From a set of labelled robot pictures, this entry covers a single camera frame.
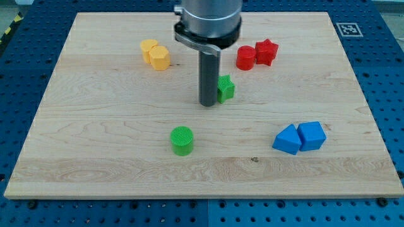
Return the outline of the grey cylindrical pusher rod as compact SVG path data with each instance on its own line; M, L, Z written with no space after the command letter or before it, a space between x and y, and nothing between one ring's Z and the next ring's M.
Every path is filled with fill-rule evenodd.
M199 102L211 107L217 102L218 75L220 58L205 52L199 52Z

